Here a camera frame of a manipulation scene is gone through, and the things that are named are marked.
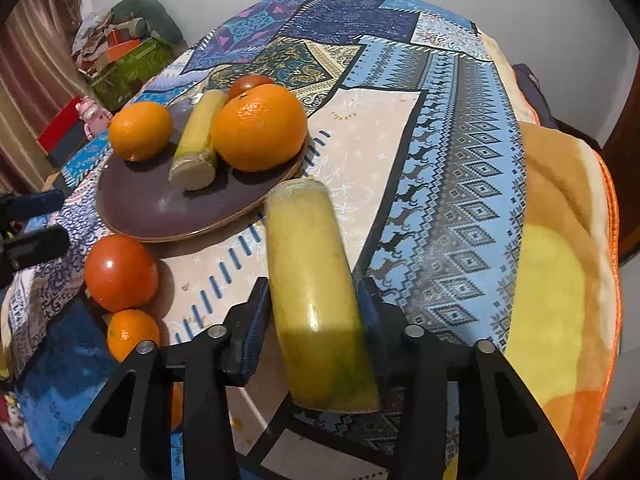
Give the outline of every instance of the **pink curtain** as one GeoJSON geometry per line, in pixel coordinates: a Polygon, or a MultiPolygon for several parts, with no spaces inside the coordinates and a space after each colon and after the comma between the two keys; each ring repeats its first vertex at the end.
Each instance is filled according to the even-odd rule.
{"type": "Polygon", "coordinates": [[[0,25],[0,186],[39,190],[53,172],[36,139],[90,89],[70,57],[81,0],[20,0],[0,25]]]}

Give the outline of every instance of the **plate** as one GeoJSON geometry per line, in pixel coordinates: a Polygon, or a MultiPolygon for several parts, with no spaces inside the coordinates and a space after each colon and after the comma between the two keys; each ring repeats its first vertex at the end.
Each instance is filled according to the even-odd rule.
{"type": "Polygon", "coordinates": [[[168,180],[169,167],[193,104],[183,100],[168,107],[174,118],[172,140],[146,162],[126,162],[111,155],[98,180],[98,214],[109,229],[141,242],[175,242],[208,233],[262,204],[276,184],[296,176],[308,140],[290,161],[272,170],[244,173],[218,158],[210,186],[183,191],[168,180]]]}

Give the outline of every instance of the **patchwork tablecloth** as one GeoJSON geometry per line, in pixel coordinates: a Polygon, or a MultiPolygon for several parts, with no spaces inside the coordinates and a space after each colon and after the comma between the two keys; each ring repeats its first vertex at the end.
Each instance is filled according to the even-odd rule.
{"type": "MultiPolygon", "coordinates": [[[[169,105],[252,73],[286,86],[305,107],[312,142],[303,173],[329,187],[354,274],[372,276],[409,322],[453,342],[487,338],[504,351],[526,193],[514,110],[521,120],[535,122],[535,114],[495,43],[468,20],[420,0],[264,0],[204,37],[132,101],[169,105]]],[[[30,228],[64,226],[69,254],[21,272],[2,309],[2,343],[15,375],[24,371],[18,393],[47,465],[113,366],[102,336],[82,329],[90,318],[69,303],[81,288],[87,252],[108,234],[95,190],[109,155],[104,133],[66,166],[73,195],[30,228]],[[54,318],[55,330],[48,326],[54,318]],[[92,359],[70,369],[61,348],[92,352],[92,359]]],[[[161,290],[148,310],[167,326],[168,344],[221,322],[256,277],[267,275],[260,213],[149,248],[163,263],[161,290]]],[[[270,333],[256,377],[245,390],[228,390],[243,475],[385,475],[402,391],[388,392],[376,414],[303,410],[287,397],[278,352],[270,333]]],[[[449,397],[451,461],[455,388],[449,397]]],[[[177,478],[179,434],[174,444],[177,478]]]]}

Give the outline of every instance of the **sugarcane piece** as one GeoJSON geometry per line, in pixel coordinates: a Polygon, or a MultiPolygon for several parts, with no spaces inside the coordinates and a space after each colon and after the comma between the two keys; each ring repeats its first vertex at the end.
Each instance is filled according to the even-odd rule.
{"type": "Polygon", "coordinates": [[[311,178],[278,184],[265,221],[273,315],[293,402],[376,411],[378,387],[327,188],[311,178]]]}
{"type": "Polygon", "coordinates": [[[169,182],[188,191],[202,189],[213,182],[217,156],[210,147],[209,128],[225,102],[223,91],[209,90],[193,107],[169,168],[169,182]]]}

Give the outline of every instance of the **green box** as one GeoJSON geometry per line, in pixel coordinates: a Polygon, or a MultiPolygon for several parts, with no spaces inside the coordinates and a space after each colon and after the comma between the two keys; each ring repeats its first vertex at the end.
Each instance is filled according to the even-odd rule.
{"type": "Polygon", "coordinates": [[[104,107],[114,112],[122,108],[144,83],[173,60],[174,56],[167,46],[156,38],[148,38],[107,65],[91,86],[104,107]]]}

